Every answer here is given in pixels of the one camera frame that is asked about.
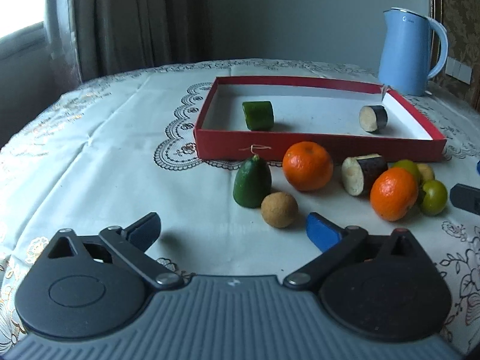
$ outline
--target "orange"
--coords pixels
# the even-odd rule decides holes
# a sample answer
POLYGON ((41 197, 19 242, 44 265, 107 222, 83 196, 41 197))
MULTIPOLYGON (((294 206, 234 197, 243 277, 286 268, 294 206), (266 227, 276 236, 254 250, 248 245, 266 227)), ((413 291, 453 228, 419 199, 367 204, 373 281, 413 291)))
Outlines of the orange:
POLYGON ((330 181, 333 161, 330 154, 314 142, 299 142, 286 151, 282 162, 286 180, 297 191, 314 191, 330 181))
POLYGON ((415 177, 404 168, 393 167, 373 183, 370 204, 380 218, 397 221, 415 204, 418 193, 415 177))

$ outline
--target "floral wallpaper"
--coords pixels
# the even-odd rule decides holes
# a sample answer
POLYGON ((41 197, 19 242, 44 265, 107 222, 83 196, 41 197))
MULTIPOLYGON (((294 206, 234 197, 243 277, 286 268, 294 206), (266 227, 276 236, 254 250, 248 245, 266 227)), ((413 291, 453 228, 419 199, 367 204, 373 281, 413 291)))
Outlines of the floral wallpaper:
POLYGON ((480 0, 443 0, 443 12, 450 43, 448 55, 472 67, 472 81, 465 84, 444 71, 435 80, 475 107, 474 95, 480 81, 480 0))

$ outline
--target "kettle lid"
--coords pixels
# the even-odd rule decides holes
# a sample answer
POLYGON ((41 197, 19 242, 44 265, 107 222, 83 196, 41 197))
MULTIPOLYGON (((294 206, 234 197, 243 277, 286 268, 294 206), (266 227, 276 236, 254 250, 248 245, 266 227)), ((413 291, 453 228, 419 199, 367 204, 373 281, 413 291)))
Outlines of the kettle lid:
POLYGON ((412 11, 412 10, 410 10, 410 9, 398 8, 398 7, 392 7, 392 8, 390 8, 390 9, 387 9, 386 11, 383 11, 383 13, 388 12, 388 11, 390 11, 390 10, 392 10, 392 9, 397 10, 397 11, 401 11, 401 12, 405 12, 405 13, 411 13, 412 15, 416 15, 416 16, 423 17, 424 19, 428 19, 428 17, 426 17, 425 15, 421 15, 421 14, 419 14, 419 13, 417 13, 417 12, 415 12, 415 11, 412 11))

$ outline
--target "cucumber slice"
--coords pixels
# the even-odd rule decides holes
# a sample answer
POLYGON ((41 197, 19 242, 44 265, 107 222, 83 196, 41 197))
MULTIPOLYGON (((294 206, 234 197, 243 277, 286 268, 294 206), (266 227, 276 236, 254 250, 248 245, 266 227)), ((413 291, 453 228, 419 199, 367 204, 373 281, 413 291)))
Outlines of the cucumber slice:
POLYGON ((274 124, 273 107, 269 101, 243 102, 243 114, 250 131, 268 131, 274 124))

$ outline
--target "lace tablecloth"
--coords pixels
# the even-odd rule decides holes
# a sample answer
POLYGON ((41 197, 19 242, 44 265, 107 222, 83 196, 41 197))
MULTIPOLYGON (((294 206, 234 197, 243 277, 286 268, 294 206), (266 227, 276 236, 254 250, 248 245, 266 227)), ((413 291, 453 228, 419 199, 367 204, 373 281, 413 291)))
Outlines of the lace tablecloth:
MULTIPOLYGON (((186 278, 276 274, 283 280, 319 254, 301 223, 278 231, 263 223, 258 210, 234 203, 232 170, 238 163, 196 157, 199 109, 214 78, 229 75, 377 82, 355 66, 252 59, 109 76, 63 95, 0 153, 0 352, 25 335, 15 291, 62 227, 91 235, 158 212, 162 235, 147 254, 186 278)), ((456 183, 480 187, 480 115, 439 88, 429 89, 433 95, 408 99, 448 138, 445 160, 433 165, 437 178, 449 189, 456 183)), ((416 215, 387 223, 367 199, 342 190, 338 173, 323 190, 304 195, 292 190, 279 164, 271 166, 273 186, 292 193, 304 214, 316 211, 371 234, 409 228, 452 292, 443 336, 462 352, 479 341, 480 217, 448 207, 435 218, 416 215)))

